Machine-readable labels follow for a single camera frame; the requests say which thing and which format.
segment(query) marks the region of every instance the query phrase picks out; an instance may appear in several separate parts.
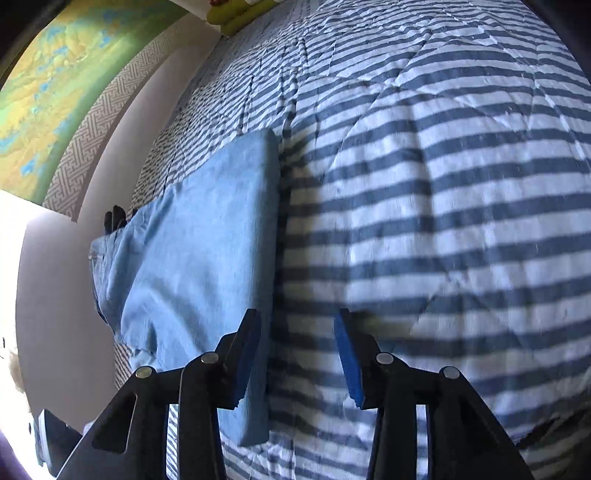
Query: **geometric fret pattern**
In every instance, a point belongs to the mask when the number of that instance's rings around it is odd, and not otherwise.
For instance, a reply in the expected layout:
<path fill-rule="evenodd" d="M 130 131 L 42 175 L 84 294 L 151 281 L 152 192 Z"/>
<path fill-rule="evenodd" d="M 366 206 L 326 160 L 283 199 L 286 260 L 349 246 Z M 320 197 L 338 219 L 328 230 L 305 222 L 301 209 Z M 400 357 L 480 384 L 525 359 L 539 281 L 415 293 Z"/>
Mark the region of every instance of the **geometric fret pattern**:
<path fill-rule="evenodd" d="M 187 14 L 144 47 L 110 82 L 86 114 L 66 148 L 43 206 L 76 221 L 92 174 L 119 120 L 159 65 L 191 44 L 203 21 Z"/>

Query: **bed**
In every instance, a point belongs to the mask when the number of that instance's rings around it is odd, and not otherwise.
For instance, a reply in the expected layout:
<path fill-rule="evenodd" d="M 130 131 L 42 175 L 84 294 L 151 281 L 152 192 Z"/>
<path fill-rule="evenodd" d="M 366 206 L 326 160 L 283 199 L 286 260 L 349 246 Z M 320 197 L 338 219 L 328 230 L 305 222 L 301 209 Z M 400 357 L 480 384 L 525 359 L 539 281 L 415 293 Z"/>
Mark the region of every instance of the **bed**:
<path fill-rule="evenodd" d="M 535 477 L 562 476 L 591 432 L 590 100 L 518 0 L 288 0 L 217 45 L 131 208 L 237 135 L 280 141 L 272 432 L 222 439 L 230 478 L 365 478 L 375 412 L 348 396 L 339 307 L 410 365 L 460 368 Z"/>

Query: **quilted bedding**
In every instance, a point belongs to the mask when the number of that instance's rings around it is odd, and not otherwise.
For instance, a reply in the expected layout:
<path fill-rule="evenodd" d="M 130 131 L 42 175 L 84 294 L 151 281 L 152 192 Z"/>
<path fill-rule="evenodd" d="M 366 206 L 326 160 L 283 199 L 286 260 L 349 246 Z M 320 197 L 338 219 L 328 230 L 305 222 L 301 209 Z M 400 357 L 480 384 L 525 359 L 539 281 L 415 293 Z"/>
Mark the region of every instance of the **quilted bedding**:
<path fill-rule="evenodd" d="M 518 0 L 290 0 L 220 42 L 132 207 L 237 135 L 279 139 L 272 432 L 224 439 L 230 478 L 365 478 L 375 412 L 346 390 L 343 306 L 410 365 L 460 368 L 534 475 L 560 477 L 591 432 L 590 100 Z M 418 478 L 425 426 L 418 409 Z M 175 433 L 172 409 L 171 478 Z"/>

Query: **metal rivet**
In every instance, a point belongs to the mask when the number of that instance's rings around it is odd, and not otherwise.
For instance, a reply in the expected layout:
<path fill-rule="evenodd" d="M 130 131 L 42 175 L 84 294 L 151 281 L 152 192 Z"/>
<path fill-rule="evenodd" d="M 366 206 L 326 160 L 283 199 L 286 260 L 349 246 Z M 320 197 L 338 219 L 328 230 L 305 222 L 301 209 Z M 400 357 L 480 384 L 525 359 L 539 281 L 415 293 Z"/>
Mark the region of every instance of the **metal rivet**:
<path fill-rule="evenodd" d="M 450 365 L 449 367 L 445 367 L 443 369 L 443 375 L 446 378 L 449 378 L 451 380 L 455 380 L 456 378 L 460 378 L 460 371 L 456 367 L 452 367 Z"/>
<path fill-rule="evenodd" d="M 375 356 L 375 360 L 380 365 L 389 365 L 394 362 L 394 357 L 387 352 L 381 352 Z"/>
<path fill-rule="evenodd" d="M 150 367 L 139 367 L 135 371 L 135 376 L 138 378 L 148 378 L 152 375 L 152 369 Z"/>
<path fill-rule="evenodd" d="M 204 364 L 214 364 L 216 363 L 218 360 L 220 360 L 220 356 L 216 353 L 216 352 L 205 352 L 202 356 L 201 356 L 201 361 Z"/>

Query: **blue foam pad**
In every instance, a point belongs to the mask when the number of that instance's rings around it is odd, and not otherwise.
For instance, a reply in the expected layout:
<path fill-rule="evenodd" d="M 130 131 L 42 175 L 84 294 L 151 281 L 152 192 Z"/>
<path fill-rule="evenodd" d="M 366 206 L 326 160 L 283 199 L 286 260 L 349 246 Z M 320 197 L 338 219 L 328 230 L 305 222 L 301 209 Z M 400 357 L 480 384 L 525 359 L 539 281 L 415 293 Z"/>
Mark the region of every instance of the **blue foam pad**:
<path fill-rule="evenodd" d="M 340 363 L 343 366 L 343 373 L 349 389 L 349 396 L 355 400 L 355 405 L 361 408 L 365 399 L 361 383 L 361 366 L 355 355 L 341 313 L 335 318 L 335 339 L 336 346 L 339 349 Z"/>

